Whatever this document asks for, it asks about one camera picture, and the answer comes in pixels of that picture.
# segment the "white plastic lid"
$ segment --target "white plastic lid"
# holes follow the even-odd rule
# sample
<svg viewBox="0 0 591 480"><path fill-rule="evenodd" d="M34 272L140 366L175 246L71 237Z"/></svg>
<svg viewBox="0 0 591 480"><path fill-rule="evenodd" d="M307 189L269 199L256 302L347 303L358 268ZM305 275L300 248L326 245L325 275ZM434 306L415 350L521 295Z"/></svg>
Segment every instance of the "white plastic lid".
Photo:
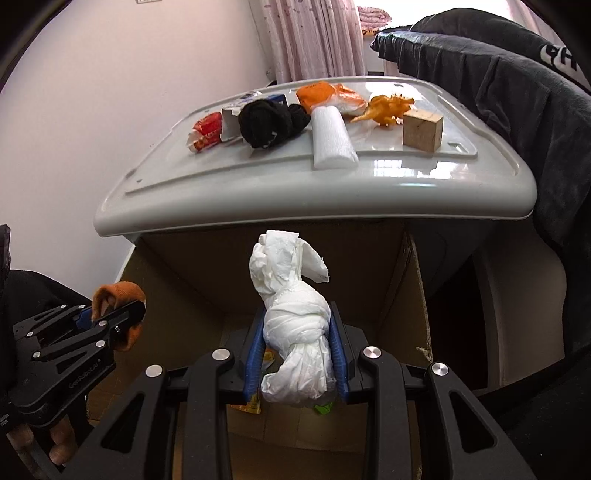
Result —
<svg viewBox="0 0 591 480"><path fill-rule="evenodd" d="M193 154L193 124L240 97L193 112L131 170L99 207L102 236L189 226L277 219L434 217L522 219L536 200L530 169L519 155L454 97L420 80L398 77L326 79L367 100L400 93L444 116L441 148L428 154L402 145L402 125L347 124L356 170L314 170L311 125L296 139L253 150L242 138ZM298 103L314 81L261 89Z"/></svg>

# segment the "orange toy dinosaur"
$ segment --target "orange toy dinosaur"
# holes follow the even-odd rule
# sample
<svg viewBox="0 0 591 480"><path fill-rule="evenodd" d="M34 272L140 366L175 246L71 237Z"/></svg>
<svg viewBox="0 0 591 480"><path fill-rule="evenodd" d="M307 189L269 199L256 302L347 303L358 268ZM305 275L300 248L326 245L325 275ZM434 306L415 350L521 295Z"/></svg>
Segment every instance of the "orange toy dinosaur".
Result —
<svg viewBox="0 0 591 480"><path fill-rule="evenodd" d="M404 112L408 112L413 104L414 99L402 95L378 95L369 101L363 114L353 118L351 123L373 120L380 125L393 124L397 118L402 118Z"/></svg>

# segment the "cardboard box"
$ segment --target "cardboard box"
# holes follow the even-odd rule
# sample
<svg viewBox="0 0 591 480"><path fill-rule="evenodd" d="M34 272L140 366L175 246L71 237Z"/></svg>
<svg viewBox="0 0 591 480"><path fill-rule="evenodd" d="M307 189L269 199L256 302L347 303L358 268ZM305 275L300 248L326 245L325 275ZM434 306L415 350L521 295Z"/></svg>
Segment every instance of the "cardboard box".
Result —
<svg viewBox="0 0 591 480"><path fill-rule="evenodd" d="M147 296L144 331L133 350L91 393L112 403L144 369L190 365L223 345L230 331L249 326L261 299L248 259L268 228L296 231L324 257L330 283L314 285L336 301L344 323L361 327L370 344L401 362L426 366L430 334L414 243L398 219L281 222L216 229L149 233L142 237L123 274ZM410 407L413 464L418 436ZM235 480L281 478L359 479L365 450L366 406L337 403L329 414L262 404L261 414L228 409ZM176 452L181 455L182 435ZM181 459L175 459L176 472Z"/></svg>

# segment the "human hand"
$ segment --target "human hand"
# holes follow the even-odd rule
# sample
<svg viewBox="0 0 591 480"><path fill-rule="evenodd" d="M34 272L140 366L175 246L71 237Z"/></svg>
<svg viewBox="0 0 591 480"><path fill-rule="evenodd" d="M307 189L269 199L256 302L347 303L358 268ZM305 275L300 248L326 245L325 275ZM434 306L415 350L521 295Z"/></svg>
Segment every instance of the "human hand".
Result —
<svg viewBox="0 0 591 480"><path fill-rule="evenodd" d="M51 447L49 452L49 458L56 465L64 465L67 463L78 450L76 444L76 435L72 424L68 416L62 418L50 431L50 436L55 445ZM28 470L33 474L36 479L45 480L47 476L39 468L36 461L31 456L28 448L33 444L35 440L33 432L28 425L19 425L12 429L7 434L8 440L12 444L12 447L17 451L18 456L21 458Z"/></svg>

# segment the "pink blanket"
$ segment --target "pink blanket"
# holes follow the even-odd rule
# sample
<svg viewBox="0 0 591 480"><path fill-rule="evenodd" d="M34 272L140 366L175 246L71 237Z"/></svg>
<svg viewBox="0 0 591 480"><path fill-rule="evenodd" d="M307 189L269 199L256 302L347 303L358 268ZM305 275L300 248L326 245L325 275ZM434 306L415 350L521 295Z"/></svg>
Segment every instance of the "pink blanket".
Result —
<svg viewBox="0 0 591 480"><path fill-rule="evenodd" d="M377 7L357 7L361 30L375 30L388 25L392 18L386 10Z"/></svg>

